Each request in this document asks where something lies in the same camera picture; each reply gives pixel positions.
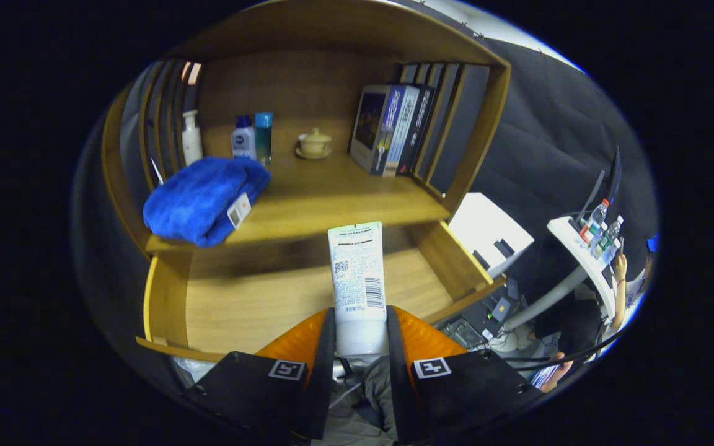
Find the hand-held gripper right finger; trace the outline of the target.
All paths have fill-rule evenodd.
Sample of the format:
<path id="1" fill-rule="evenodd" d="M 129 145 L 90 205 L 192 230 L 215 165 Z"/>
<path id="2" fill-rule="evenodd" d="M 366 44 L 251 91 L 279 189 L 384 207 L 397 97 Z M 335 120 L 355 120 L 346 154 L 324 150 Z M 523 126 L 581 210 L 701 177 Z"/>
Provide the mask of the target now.
<path id="1" fill-rule="evenodd" d="M 487 444 L 543 393 L 491 350 L 468 352 L 402 308 L 386 309 L 394 419 L 403 444 Z"/>

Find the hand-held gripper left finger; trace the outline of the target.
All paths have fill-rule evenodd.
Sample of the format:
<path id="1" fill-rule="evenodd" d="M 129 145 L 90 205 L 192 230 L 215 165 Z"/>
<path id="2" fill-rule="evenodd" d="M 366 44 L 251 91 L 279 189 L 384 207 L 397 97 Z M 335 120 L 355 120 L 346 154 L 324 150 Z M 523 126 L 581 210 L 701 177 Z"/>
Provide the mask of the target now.
<path id="1" fill-rule="evenodd" d="M 238 441 L 309 442 L 325 432 L 334 359 L 325 308 L 254 354 L 230 352 L 184 395 Z"/>

